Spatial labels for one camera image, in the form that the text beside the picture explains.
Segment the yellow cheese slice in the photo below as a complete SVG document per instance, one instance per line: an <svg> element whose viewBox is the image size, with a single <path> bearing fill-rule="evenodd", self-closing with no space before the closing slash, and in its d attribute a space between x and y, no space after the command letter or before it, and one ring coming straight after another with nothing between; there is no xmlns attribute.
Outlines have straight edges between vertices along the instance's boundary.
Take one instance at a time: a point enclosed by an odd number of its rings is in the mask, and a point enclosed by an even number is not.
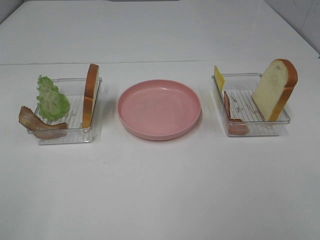
<svg viewBox="0 0 320 240"><path fill-rule="evenodd" d="M225 80L224 76L222 75L222 73L220 72L217 65L214 66L214 75L213 76L215 78L219 92L222 93L226 80Z"/></svg>

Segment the bread slice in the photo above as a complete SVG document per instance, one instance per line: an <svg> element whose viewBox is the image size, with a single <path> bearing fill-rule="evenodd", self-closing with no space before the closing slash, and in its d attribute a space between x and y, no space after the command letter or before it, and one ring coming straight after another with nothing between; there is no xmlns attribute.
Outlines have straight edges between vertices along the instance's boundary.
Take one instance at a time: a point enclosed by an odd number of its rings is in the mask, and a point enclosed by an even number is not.
<svg viewBox="0 0 320 240"><path fill-rule="evenodd" d="M289 60L275 59L270 63L252 94L265 121L278 119L297 82L297 70Z"/></svg>
<svg viewBox="0 0 320 240"><path fill-rule="evenodd" d="M91 63L87 72L84 88L82 128L89 128L91 126L98 86L99 66Z"/></svg>

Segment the bacon strip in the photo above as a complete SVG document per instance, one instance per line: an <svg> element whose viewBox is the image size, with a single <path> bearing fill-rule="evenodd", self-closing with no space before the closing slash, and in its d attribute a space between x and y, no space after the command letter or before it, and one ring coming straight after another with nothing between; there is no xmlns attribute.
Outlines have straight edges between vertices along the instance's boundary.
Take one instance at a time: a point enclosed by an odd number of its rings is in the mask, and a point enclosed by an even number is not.
<svg viewBox="0 0 320 240"><path fill-rule="evenodd" d="M65 131L62 131L68 128L66 122L54 125L46 124L26 106L21 106L18 122L28 130L34 131L33 134L38 139L57 139L67 135Z"/></svg>
<svg viewBox="0 0 320 240"><path fill-rule="evenodd" d="M240 118L232 117L231 102L226 91L224 93L224 105L227 113L227 133L233 136L244 136L249 132L248 125Z"/></svg>

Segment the green lettuce leaf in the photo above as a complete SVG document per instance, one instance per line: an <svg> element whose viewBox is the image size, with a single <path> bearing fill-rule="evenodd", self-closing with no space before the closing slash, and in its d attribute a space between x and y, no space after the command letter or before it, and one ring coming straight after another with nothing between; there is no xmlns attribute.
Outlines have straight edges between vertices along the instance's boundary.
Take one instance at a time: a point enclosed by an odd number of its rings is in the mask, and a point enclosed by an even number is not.
<svg viewBox="0 0 320 240"><path fill-rule="evenodd" d="M49 121L56 121L66 116L70 110L68 98L60 93L59 88L47 76L40 75L37 80L39 114Z"/></svg>

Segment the pink round plate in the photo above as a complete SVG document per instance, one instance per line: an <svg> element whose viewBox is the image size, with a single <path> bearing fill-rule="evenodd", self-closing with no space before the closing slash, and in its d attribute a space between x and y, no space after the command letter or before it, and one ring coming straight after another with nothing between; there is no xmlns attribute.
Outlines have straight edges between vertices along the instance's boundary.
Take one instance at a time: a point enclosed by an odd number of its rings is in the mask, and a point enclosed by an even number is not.
<svg viewBox="0 0 320 240"><path fill-rule="evenodd" d="M117 114L133 135L152 141L171 140L186 134L197 123L201 101L189 86L154 79L126 89L118 99Z"/></svg>

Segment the clear plastic tray right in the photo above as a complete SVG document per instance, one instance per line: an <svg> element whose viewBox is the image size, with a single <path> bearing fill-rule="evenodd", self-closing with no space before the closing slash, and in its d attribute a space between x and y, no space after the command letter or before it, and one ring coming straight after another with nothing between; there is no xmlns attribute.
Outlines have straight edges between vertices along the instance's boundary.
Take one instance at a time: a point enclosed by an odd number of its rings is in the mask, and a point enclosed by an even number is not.
<svg viewBox="0 0 320 240"><path fill-rule="evenodd" d="M255 104L252 94L258 86L261 73L225 73L225 83L223 91L220 93L216 79L212 76L213 96L219 111L219 115L229 137L257 137L257 136L278 136L286 129L290 123L290 117L283 109L276 121L265 121ZM228 116L224 102L224 91L227 92L230 100L231 115L233 118L243 120L248 126L246 135L228 134Z"/></svg>

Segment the clear plastic tray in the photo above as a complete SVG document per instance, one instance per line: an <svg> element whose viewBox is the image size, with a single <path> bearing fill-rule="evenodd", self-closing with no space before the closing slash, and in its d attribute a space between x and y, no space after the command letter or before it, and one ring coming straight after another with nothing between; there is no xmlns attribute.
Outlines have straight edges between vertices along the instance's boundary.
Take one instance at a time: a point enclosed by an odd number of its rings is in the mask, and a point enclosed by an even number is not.
<svg viewBox="0 0 320 240"><path fill-rule="evenodd" d="M100 136L103 118L103 103L107 94L104 92L102 78L98 78L97 95L93 110L91 125L83 128L83 105L85 78L56 78L52 80L59 91L64 94L70 103L68 114L64 117L50 121L46 118L41 120L49 125L66 123L67 129L54 130L27 130L28 134L34 135L39 145L76 144L89 143Z"/></svg>
<svg viewBox="0 0 320 240"><path fill-rule="evenodd" d="M229 137L257 137L257 136L278 136L286 129L290 123L290 117L283 109L276 121L265 121L255 104L252 94L258 86L261 73L225 73L225 83L223 91L220 93L216 79L212 76L213 96L219 111L219 115ZM231 115L233 118L243 120L248 126L246 135L228 134L228 116L224 102L224 91L227 92L230 100Z"/></svg>

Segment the clear plastic tray left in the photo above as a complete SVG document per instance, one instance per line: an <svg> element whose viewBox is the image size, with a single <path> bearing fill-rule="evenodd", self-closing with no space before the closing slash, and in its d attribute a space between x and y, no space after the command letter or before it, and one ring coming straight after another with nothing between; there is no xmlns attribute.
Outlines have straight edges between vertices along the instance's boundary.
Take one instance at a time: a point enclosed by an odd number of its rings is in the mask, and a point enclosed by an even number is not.
<svg viewBox="0 0 320 240"><path fill-rule="evenodd" d="M76 144L89 143L100 136L103 118L103 103L107 94L104 92L102 78L98 78L97 95L93 110L91 125L83 128L83 105L85 78L56 78L52 80L59 91L64 94L70 103L68 114L64 117L50 121L46 118L41 120L49 125L66 123L67 129L54 130L27 130L28 134L34 135L39 145Z"/></svg>

